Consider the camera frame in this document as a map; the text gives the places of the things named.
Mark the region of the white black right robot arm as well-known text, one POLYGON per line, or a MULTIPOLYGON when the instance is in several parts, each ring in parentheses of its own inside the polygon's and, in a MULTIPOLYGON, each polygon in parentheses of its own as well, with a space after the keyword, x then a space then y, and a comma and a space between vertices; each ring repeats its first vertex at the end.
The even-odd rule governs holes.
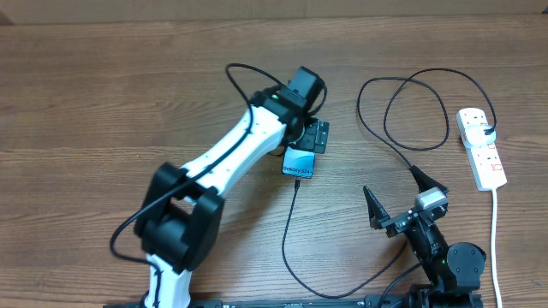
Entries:
POLYGON ((418 263, 399 275, 380 295, 364 298, 366 307, 481 307, 480 277, 486 253, 473 243, 449 245, 436 221, 448 210, 449 189, 416 166, 409 168, 419 188, 414 207, 390 216, 369 187, 363 192, 370 226, 383 229, 388 237, 404 234, 418 263), (405 294, 390 296, 390 290, 414 270, 422 268, 427 284, 414 284, 405 294))

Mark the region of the Samsung Galaxy smartphone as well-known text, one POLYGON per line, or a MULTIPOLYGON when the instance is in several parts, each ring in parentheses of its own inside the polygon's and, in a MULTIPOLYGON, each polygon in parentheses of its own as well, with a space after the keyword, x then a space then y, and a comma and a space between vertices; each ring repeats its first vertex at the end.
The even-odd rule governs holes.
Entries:
POLYGON ((283 156, 282 173, 297 178, 313 177, 315 154, 288 147, 283 156))

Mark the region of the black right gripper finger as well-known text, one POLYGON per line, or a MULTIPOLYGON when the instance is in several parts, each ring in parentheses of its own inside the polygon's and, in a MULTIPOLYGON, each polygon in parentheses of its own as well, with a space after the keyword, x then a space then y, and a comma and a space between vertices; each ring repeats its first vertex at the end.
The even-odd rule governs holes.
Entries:
POLYGON ((438 188, 442 193, 448 193, 449 188, 444 186, 438 181, 435 181, 432 177, 429 175, 426 175, 421 169, 419 169, 417 166, 412 165, 409 168, 409 171, 411 172, 412 176, 415 179, 415 182, 419 188, 419 192, 425 192, 427 190, 430 190, 432 188, 438 188))
POLYGON ((368 186, 363 186, 363 193, 366 198, 370 227, 374 229, 385 228, 385 223, 390 220, 390 215, 368 186))

